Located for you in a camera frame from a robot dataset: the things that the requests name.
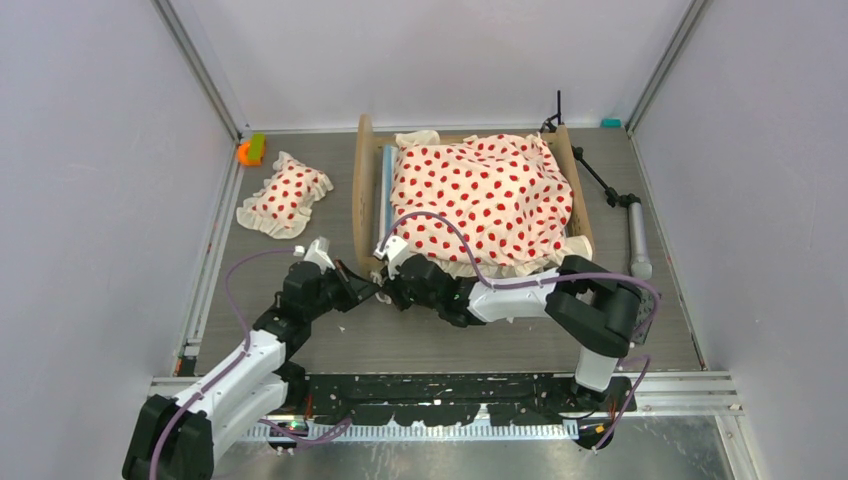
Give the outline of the strawberry print small pillow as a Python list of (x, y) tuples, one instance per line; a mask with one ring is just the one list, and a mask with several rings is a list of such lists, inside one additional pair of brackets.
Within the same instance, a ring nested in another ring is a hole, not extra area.
[(314, 204), (334, 185), (323, 171), (285, 151), (279, 152), (272, 168), (273, 175), (263, 181), (263, 188), (236, 209), (236, 221), (275, 240), (293, 239), (306, 229)]

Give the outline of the strawberry print ruffled blanket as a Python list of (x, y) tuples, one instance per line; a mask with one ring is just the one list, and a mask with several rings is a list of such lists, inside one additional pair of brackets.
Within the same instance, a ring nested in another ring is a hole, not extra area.
[(398, 134), (390, 234), (453, 276), (524, 277), (564, 257), (591, 258), (570, 237), (574, 191), (539, 134)]

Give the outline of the blue striped mattress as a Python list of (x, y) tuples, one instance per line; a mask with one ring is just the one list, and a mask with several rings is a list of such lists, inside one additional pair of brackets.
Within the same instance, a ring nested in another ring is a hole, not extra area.
[(386, 145), (383, 148), (381, 160), (382, 172), (380, 179), (379, 227), (377, 237), (378, 246), (380, 246), (382, 241), (390, 235), (390, 227), (394, 223), (391, 191), (393, 188), (394, 167), (398, 153), (399, 149), (396, 145)]

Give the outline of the wooden pet bed frame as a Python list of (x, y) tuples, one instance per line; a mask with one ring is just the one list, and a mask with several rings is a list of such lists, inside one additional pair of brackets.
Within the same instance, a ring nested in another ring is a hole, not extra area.
[[(372, 250), (378, 242), (376, 214), (382, 189), (382, 149), (394, 141), (394, 133), (395, 129), (391, 127), (387, 134), (376, 134), (369, 114), (364, 113), (359, 118), (351, 202), (352, 238), (357, 271), (365, 276), (382, 269), (381, 263), (372, 256)], [(567, 128), (560, 126), (554, 133), (543, 133), (541, 138), (548, 143), (560, 172), (575, 194), (567, 233), (570, 237), (585, 239), (588, 253), (594, 254), (595, 239)]]

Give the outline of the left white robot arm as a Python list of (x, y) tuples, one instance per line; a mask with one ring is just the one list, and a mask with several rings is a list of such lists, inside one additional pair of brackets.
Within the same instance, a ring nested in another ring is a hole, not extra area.
[(122, 466), (125, 479), (209, 479), (223, 454), (271, 411), (298, 412), (307, 398), (293, 354), (314, 320), (347, 312), (378, 284), (330, 258), (320, 237), (289, 267), (271, 306), (241, 343), (205, 376), (173, 396), (143, 404)]

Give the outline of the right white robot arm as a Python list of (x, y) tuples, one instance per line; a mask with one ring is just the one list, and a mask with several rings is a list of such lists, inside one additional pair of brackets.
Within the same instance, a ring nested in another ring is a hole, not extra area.
[(645, 280), (604, 270), (579, 256), (528, 277), (454, 277), (398, 236), (374, 250), (383, 263), (382, 290), (401, 310), (428, 308), (460, 328), (500, 320), (546, 318), (580, 345), (571, 397), (596, 410), (611, 395), (611, 380), (630, 352), (638, 330), (643, 294), (658, 292)]

